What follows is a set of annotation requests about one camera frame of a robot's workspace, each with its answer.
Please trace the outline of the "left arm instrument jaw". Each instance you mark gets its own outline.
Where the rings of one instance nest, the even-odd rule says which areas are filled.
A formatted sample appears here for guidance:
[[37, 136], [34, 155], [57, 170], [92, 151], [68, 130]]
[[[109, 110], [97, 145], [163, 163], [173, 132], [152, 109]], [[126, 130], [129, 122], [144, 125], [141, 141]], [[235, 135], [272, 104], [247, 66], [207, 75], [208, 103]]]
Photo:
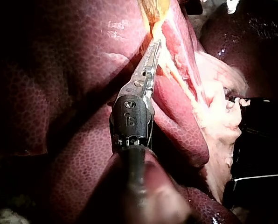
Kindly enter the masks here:
[[161, 40], [152, 39], [138, 64], [139, 73], [154, 73], [156, 71], [160, 51]]

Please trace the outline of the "left arm instrument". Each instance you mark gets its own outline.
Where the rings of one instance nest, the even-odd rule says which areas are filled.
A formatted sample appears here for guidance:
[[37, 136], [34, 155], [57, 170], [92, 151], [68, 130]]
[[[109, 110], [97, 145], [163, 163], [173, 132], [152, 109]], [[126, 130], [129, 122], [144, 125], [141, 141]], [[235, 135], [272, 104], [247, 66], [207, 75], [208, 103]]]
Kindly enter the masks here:
[[131, 146], [152, 146], [154, 69], [134, 72], [120, 89], [110, 114], [112, 151]]

